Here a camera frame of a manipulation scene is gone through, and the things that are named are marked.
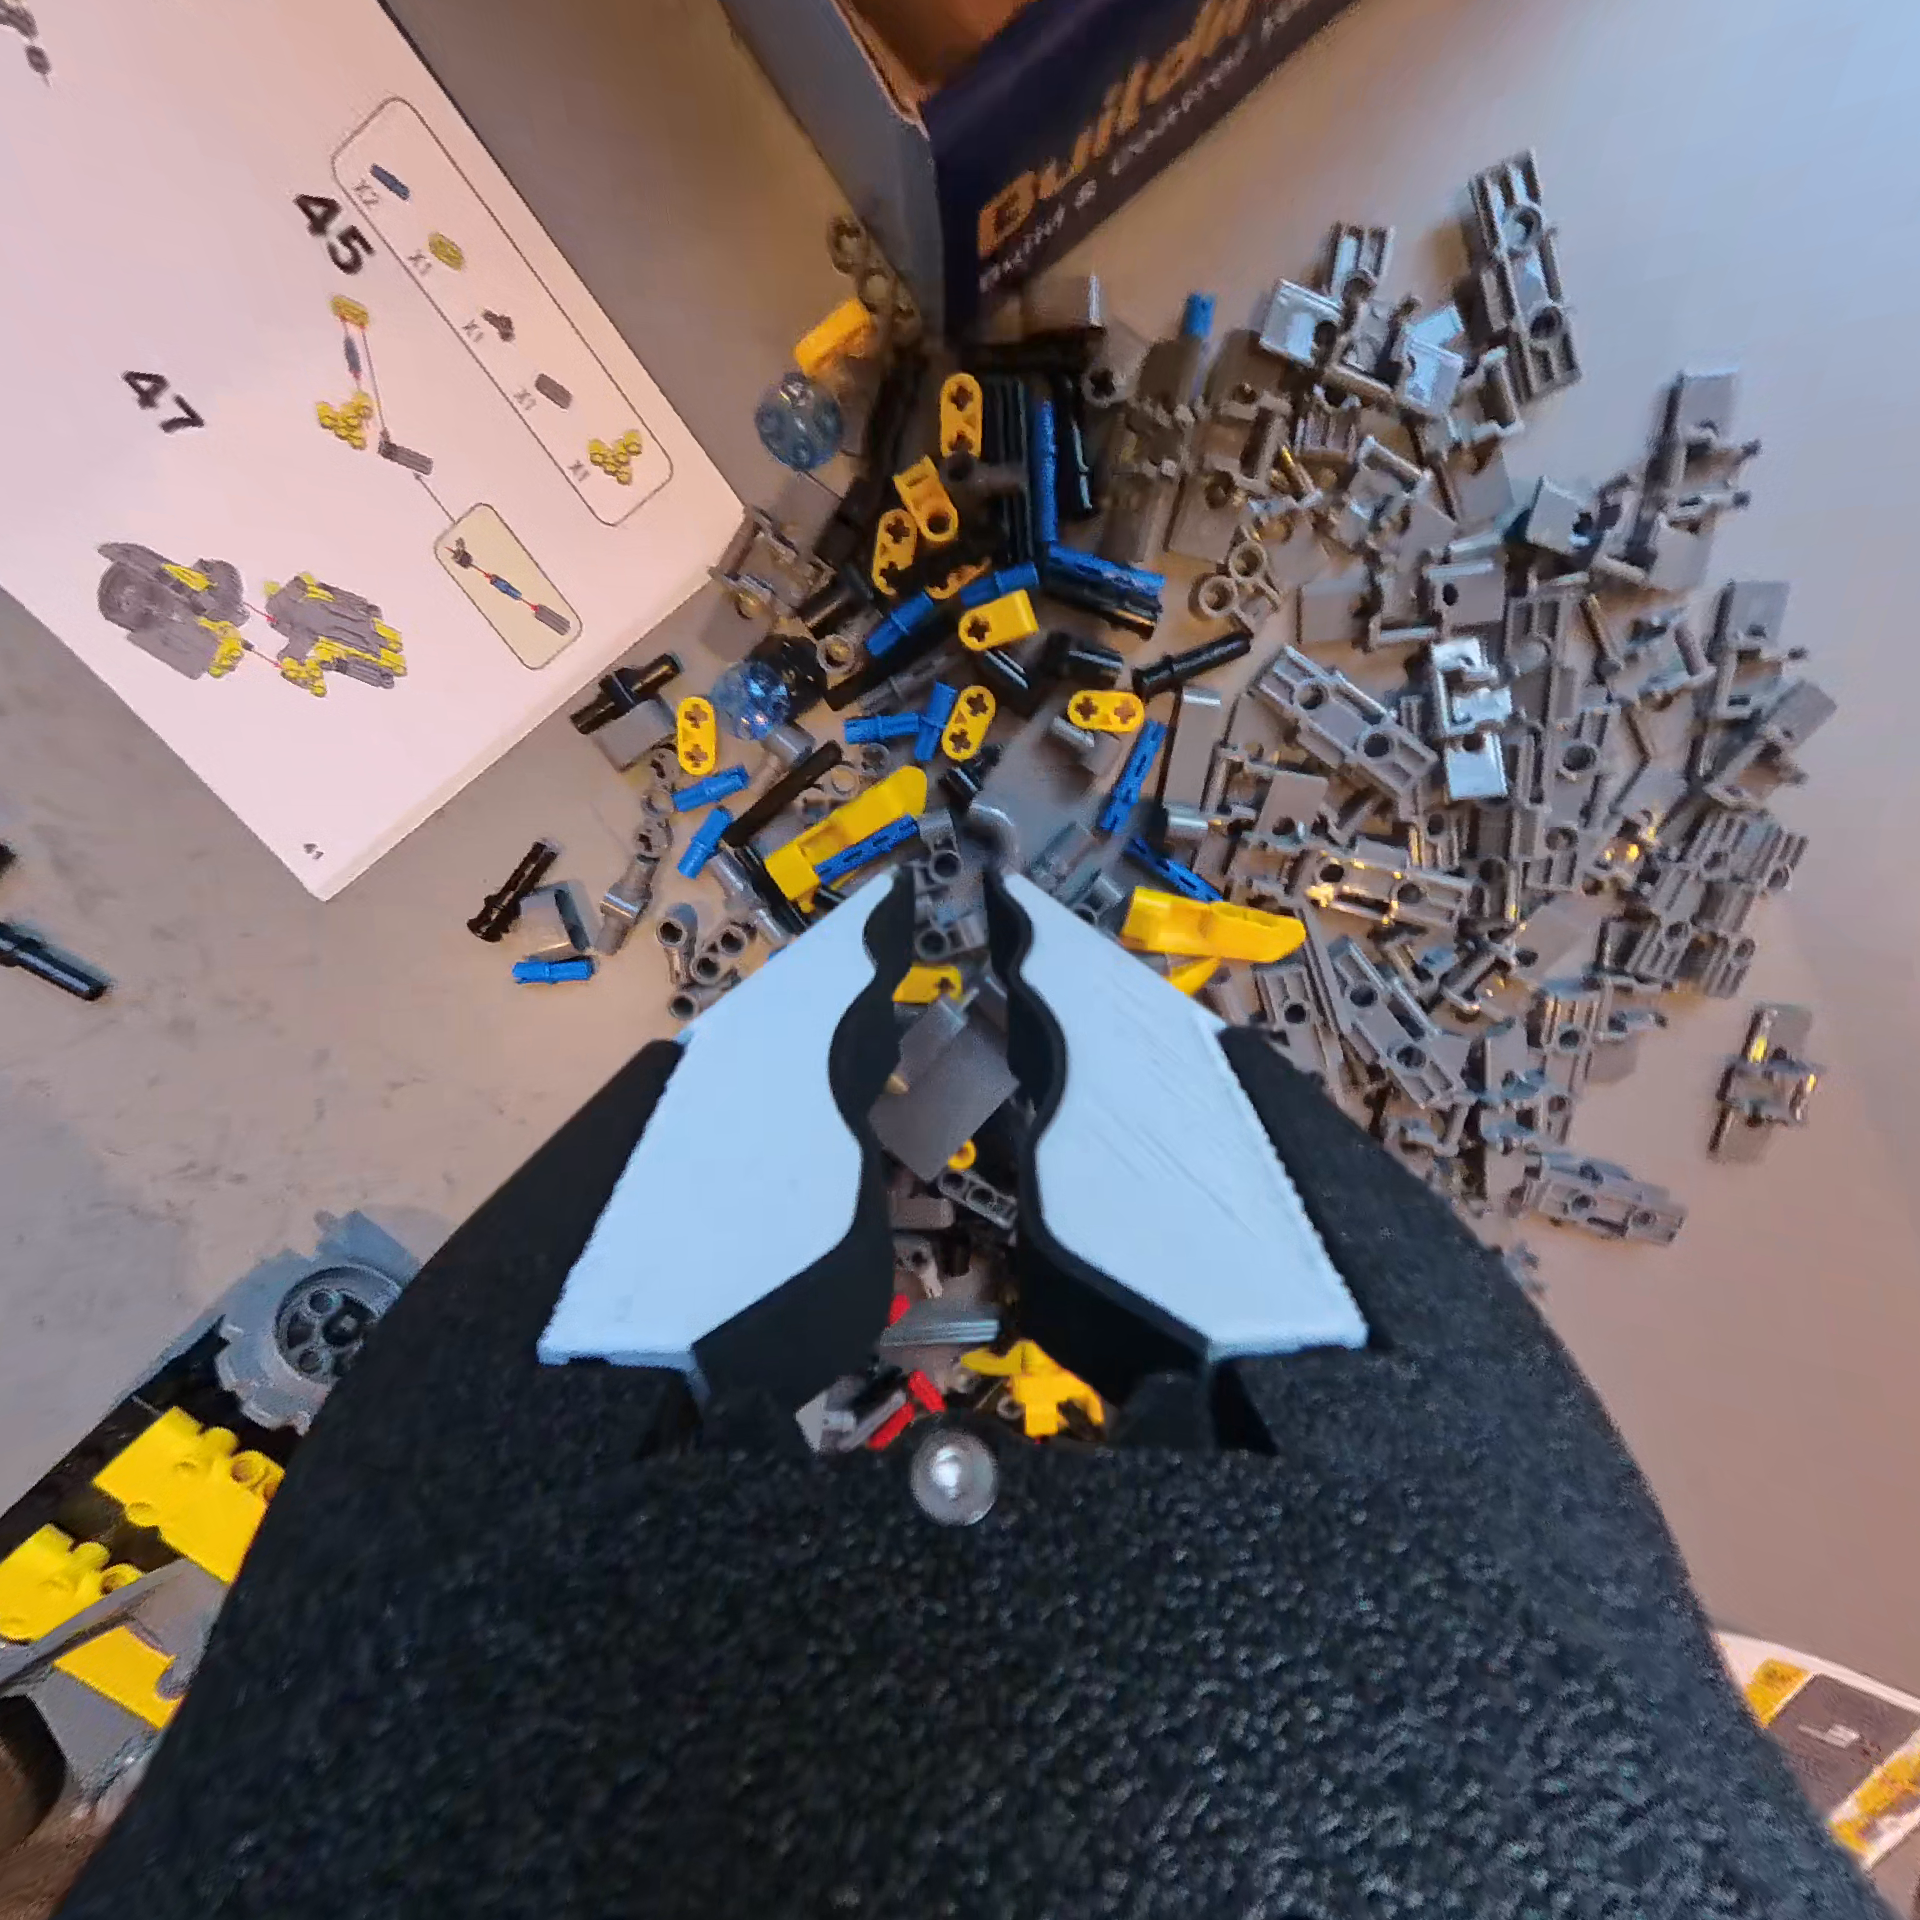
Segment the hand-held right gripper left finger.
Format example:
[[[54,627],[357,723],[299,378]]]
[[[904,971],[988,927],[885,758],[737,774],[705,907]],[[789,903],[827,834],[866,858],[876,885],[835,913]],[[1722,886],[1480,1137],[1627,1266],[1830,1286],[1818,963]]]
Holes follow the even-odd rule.
[[[846,1373],[894,1297],[874,1105],[914,882],[877,878],[701,1014],[539,1335],[542,1363]]]

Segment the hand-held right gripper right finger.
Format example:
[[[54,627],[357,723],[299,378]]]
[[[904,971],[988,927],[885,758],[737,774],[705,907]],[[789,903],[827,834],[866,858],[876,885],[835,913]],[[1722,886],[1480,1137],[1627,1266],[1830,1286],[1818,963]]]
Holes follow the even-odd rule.
[[[1363,1348],[1370,1327],[1226,1023],[1021,875],[993,874],[988,907],[1030,1106],[1024,1330],[1057,1361]]]

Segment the instruction booklet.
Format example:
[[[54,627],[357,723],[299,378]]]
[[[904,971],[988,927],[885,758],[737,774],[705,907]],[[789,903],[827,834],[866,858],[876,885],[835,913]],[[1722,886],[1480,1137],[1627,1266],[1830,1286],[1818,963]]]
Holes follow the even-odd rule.
[[[738,500],[382,4],[5,4],[5,588],[316,898]]]

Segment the grey rectangular panel brick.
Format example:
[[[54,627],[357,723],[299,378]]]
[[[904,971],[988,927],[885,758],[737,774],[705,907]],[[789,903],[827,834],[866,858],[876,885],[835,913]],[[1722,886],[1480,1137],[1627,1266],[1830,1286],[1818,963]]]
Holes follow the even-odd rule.
[[[904,1031],[870,1127],[886,1155],[936,1183],[1014,1091],[1004,1036],[952,999],[938,999]]]

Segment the black grey joint brick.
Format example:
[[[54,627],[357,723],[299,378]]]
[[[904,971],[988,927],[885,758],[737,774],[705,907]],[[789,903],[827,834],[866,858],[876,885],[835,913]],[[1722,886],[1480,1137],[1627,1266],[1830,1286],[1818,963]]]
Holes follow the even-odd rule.
[[[618,773],[628,773],[651,750],[670,743],[677,716],[666,692],[682,675],[682,658],[661,653],[640,665],[620,665],[597,682],[593,698],[568,716]]]

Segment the pile of loose brick parts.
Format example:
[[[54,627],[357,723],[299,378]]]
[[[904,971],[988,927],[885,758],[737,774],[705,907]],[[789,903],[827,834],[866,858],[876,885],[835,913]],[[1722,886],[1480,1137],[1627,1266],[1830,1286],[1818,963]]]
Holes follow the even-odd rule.
[[[1737,997],[1809,843],[1773,809],[1833,699],[1785,638],[1788,588],[1709,580],[1760,443],[1737,378],[1673,380],[1644,455],[1597,484],[1516,470],[1581,374],[1537,150],[1460,198],[1451,298],[1401,298],[1381,223],[1219,332],[1210,300],[1129,359],[1092,309],[1030,316],[946,365],[944,455],[898,477],[962,510],[868,514],[870,586],[819,571],[747,657],[754,719],[804,690],[833,735],[682,843],[715,916],[662,910],[670,1014],[645,1105],[595,1156],[600,1205],[522,1245],[552,1281],[545,1375],[637,1375],[691,1425],[784,1410],[819,1452],[1000,1418],[1069,1447],[1251,1447],[1283,1361],[1364,1355],[1385,1324],[1342,1250],[1355,1188],[1414,1182],[1467,1227],[1672,1244],[1668,1188],[1574,1145],[1668,1002]],[[1226,1023],[1226,1050],[1366,1324],[1358,1351],[1057,1361],[1024,1330],[1014,1093],[936,1183],[886,1155],[894,1297],[846,1373],[542,1363],[545,1333],[693,1023],[857,890],[908,874],[897,1033],[948,999],[1005,1045],[988,879],[1021,875]]]

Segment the yellow grey brick vehicle model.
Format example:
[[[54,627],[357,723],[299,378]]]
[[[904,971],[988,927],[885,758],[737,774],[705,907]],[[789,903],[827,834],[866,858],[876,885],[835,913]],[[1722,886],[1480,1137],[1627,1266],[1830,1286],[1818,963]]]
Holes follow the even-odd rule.
[[[373,1218],[323,1215],[5,1511],[5,1855],[152,1763],[292,1454],[416,1271]]]

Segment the printed sticker sheet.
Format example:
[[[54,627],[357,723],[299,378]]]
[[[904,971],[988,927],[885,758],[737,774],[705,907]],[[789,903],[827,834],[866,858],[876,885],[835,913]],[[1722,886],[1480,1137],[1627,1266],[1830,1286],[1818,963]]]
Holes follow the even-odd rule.
[[[1867,1874],[1916,1850],[1917,1701],[1861,1670],[1716,1629],[1720,1654],[1816,1814]]]

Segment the open blue cardboard box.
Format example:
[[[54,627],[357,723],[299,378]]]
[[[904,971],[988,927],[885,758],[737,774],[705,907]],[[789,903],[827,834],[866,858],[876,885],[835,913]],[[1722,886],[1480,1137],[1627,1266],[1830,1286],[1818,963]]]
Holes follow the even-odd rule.
[[[1348,3],[724,3],[948,329],[1017,292]]]

